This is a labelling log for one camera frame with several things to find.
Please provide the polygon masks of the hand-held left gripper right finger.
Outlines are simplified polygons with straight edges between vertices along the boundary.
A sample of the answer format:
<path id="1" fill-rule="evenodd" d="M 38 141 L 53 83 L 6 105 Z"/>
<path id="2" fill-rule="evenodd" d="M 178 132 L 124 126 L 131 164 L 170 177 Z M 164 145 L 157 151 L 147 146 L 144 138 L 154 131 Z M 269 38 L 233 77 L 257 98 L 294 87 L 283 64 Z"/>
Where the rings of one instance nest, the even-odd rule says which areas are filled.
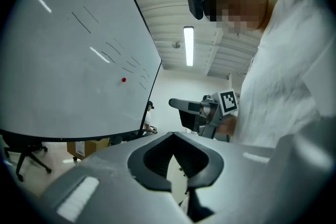
<path id="1" fill-rule="evenodd" d="M 301 131 L 274 149 L 175 133 L 190 192 L 176 223 L 329 222 L 335 134 Z"/>

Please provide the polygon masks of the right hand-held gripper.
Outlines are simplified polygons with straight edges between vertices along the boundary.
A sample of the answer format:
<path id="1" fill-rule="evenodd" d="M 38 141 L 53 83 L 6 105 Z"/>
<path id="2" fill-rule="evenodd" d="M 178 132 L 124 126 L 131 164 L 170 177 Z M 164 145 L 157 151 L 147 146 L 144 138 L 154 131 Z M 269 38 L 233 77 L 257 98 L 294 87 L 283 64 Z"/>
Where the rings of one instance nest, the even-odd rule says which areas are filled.
<path id="1" fill-rule="evenodd" d="M 222 120 L 231 117 L 238 110 L 234 89 L 207 94 L 201 102 L 172 98 L 169 106 L 179 110 L 183 127 L 198 130 L 198 135 L 206 138 L 214 138 Z"/>

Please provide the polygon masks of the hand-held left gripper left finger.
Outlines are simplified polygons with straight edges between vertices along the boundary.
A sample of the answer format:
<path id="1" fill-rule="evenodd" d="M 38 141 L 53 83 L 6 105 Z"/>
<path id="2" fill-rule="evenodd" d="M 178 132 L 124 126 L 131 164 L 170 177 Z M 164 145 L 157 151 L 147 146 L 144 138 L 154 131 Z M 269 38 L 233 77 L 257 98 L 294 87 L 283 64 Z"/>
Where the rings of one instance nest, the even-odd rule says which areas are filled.
<path id="1" fill-rule="evenodd" d="M 172 149 L 193 135 L 168 132 L 92 154 L 42 194 L 52 223 L 191 223 L 166 178 Z"/>

